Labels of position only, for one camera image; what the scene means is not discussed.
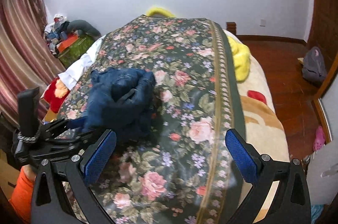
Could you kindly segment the left hand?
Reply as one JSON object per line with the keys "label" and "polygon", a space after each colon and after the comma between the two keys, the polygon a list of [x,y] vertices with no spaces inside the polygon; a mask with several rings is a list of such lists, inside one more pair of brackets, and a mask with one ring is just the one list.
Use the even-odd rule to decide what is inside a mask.
{"label": "left hand", "polygon": [[33,171],[33,168],[31,167],[31,165],[29,164],[25,165],[22,167],[22,169],[27,179],[30,180],[31,182],[34,182],[36,178],[36,173]]}

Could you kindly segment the orange sleeve left forearm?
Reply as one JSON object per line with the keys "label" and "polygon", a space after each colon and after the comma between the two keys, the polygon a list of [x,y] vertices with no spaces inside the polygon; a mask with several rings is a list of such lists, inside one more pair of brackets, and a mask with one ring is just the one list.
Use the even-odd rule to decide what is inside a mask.
{"label": "orange sleeve left forearm", "polygon": [[31,221],[31,197],[33,187],[34,182],[27,179],[21,167],[17,184],[9,199],[9,203],[24,223],[30,223]]}

